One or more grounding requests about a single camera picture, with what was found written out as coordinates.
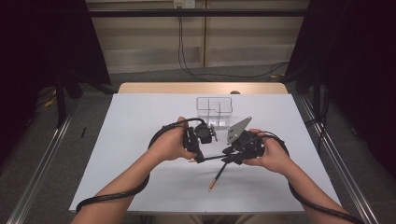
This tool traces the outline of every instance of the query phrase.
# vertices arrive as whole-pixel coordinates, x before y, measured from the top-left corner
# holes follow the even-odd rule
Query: table
[[[154,91],[155,93],[126,93],[131,91]],[[200,91],[208,91],[211,94],[196,94]],[[230,91],[247,94],[230,95]],[[291,145],[288,148],[293,159],[338,202],[295,103],[282,84],[128,83],[120,87],[120,92],[123,93],[113,97],[112,105],[107,112],[102,131],[70,210],[74,210],[79,201],[93,195],[144,152],[150,136],[142,133],[155,133],[156,129],[158,131],[158,128],[164,125],[164,122],[172,122],[176,119],[176,115],[170,114],[175,112],[173,108],[179,107],[177,111],[182,113],[181,115],[193,116],[191,108],[195,106],[196,97],[224,96],[224,94],[214,95],[214,92],[226,93],[233,97],[235,106],[233,117],[240,119],[245,115],[253,115],[251,125],[257,125],[255,127],[266,125],[269,131],[274,130],[281,138],[284,137],[283,140]],[[271,118],[263,119],[262,114],[271,115]],[[202,145],[201,149],[204,155],[213,156],[220,153],[219,149],[225,148],[222,144]],[[133,153],[126,146],[134,146]],[[256,214],[303,211],[301,205],[289,193],[286,179],[278,174],[263,172],[260,167],[230,164],[227,167],[228,172],[222,175],[222,184],[218,183],[217,190],[212,190],[209,194],[207,185],[213,179],[221,163],[221,161],[206,161],[202,163],[205,166],[200,164],[199,169],[196,164],[191,166],[182,159],[162,163],[151,173],[150,183],[134,198],[128,211],[151,214],[175,212]]]

